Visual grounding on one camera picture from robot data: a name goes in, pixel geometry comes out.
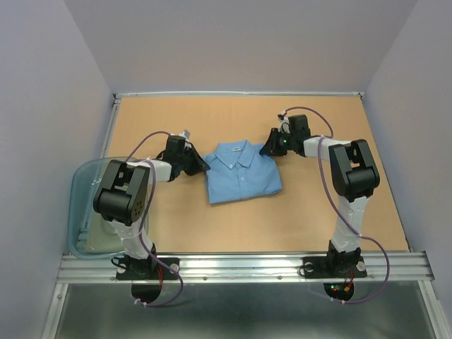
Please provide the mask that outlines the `light blue long sleeve shirt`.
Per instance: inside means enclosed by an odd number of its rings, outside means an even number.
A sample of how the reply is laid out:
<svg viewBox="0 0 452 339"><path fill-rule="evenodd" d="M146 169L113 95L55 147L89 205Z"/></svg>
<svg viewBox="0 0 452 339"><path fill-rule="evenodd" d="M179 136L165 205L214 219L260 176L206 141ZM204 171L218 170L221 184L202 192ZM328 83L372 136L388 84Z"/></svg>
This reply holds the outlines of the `light blue long sleeve shirt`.
<svg viewBox="0 0 452 339"><path fill-rule="evenodd" d="M262 147L262 143L248 140L219 143L213 152L203 156L209 166L209 204L269 196L283 189L278 166L273 158L260 154Z"/></svg>

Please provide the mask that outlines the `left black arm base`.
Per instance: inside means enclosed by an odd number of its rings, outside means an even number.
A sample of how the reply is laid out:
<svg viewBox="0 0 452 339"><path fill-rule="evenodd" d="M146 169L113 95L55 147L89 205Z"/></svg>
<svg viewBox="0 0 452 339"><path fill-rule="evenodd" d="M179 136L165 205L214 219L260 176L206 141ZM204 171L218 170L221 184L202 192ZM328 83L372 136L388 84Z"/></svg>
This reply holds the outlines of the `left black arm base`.
<svg viewBox="0 0 452 339"><path fill-rule="evenodd" d="M112 258L111 263L117 269L117 280L177 280L174 273L151 258L135 259L121 256Z"/></svg>

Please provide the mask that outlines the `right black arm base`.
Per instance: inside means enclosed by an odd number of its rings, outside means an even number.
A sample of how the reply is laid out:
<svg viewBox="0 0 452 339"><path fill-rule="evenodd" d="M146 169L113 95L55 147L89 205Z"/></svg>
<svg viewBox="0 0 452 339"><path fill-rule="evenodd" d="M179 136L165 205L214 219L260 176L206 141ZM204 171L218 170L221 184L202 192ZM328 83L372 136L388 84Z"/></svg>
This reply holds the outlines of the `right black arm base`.
<svg viewBox="0 0 452 339"><path fill-rule="evenodd" d="M357 263L332 263L325 256L302 258L299 274L306 279L366 278L367 271L358 270Z"/></svg>

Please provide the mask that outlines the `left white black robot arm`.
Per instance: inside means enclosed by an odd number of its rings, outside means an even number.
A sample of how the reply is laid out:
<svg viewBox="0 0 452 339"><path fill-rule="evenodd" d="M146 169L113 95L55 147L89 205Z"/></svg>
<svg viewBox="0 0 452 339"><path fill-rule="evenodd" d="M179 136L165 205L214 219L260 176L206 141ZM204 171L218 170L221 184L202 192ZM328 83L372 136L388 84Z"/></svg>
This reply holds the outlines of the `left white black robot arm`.
<svg viewBox="0 0 452 339"><path fill-rule="evenodd" d="M112 259L118 274L135 279L163 278L154 243L146 234L150 203L158 182L172 182L182 172L194 176L209 165L198 154L187 130L165 133L165 149L155 159L110 160L93 199L93 210L121 240L123 256Z"/></svg>

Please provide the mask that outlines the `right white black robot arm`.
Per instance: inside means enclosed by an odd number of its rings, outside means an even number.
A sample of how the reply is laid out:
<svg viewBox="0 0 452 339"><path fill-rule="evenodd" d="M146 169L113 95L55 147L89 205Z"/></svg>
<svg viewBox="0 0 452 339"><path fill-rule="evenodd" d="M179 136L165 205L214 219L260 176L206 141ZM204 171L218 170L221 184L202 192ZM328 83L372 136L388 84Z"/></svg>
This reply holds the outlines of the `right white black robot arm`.
<svg viewBox="0 0 452 339"><path fill-rule="evenodd" d="M319 164L330 165L331 181L338 195L331 205L336 212L335 230L325 256L305 256L300 268L308 279L348 278L367 275L361 256L362 221L365 208L380 175L364 139L338 141L311 134L307 116L279 114L280 125L270 131L261 155L282 157L292 151L302 157L312 157Z"/></svg>

